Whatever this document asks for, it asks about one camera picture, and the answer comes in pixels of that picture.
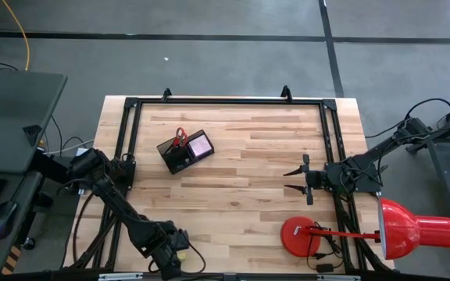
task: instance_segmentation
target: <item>small black box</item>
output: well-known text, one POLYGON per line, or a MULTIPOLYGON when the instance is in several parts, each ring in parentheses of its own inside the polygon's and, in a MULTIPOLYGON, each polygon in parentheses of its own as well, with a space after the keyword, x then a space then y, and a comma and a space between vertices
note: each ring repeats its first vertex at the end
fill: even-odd
POLYGON ((215 153, 215 148, 204 130, 188 136, 187 143, 183 147, 170 149, 174 140, 175 138, 172 138, 157 146, 157 150, 173 175, 215 153))

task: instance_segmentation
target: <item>wooden table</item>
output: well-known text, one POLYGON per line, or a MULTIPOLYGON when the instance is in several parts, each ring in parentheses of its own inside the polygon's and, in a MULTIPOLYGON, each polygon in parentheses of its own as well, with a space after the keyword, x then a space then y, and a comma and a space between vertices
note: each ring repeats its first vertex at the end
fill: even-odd
MULTIPOLYGON (((107 96, 98 123, 95 147, 110 158, 114 155, 124 99, 107 96)), ((356 100, 337 99, 337 110, 347 155, 366 151, 356 100)), ((132 119, 127 126, 125 150, 132 119)), ((334 139, 331 123, 329 127, 334 139)), ((337 229, 330 194, 314 191, 314 205, 308 206, 304 195, 283 187, 304 183, 302 175, 282 177, 299 167, 302 153, 309 153, 311 169, 323 169, 326 152, 316 106, 143 105, 135 150, 135 183, 128 201, 150 219, 170 219, 177 227, 187 229, 191 242, 206 259, 207 272, 314 273, 304 258, 283 249, 279 236, 284 220, 295 215, 337 229), (174 137, 179 126, 188 133, 203 129, 216 152, 171 175, 155 147, 174 137)), ((85 198, 81 198, 78 212, 85 198)), ((361 230, 371 233, 379 229, 376 198, 356 194, 355 203, 361 230)), ((98 232, 102 209, 103 203, 97 197, 87 206, 77 235, 78 253, 98 232)), ((357 266, 355 245, 352 240, 349 243, 357 266)), ((380 244, 370 241, 370 245, 382 257, 380 244)), ((72 241, 64 265, 72 263, 71 247, 72 241)), ((108 249, 104 248, 104 259, 108 249)), ((319 252, 328 251, 329 246, 322 241, 319 252)), ((188 250, 186 255, 183 270, 193 272, 202 267, 195 252, 188 250)), ((311 266, 323 262, 338 265, 341 260, 330 256, 312 260, 311 266)), ((123 226, 116 271, 146 272, 148 263, 131 245, 123 226)), ((385 264, 393 267, 392 261, 385 264)), ((343 271, 343 266, 335 270, 343 271)))

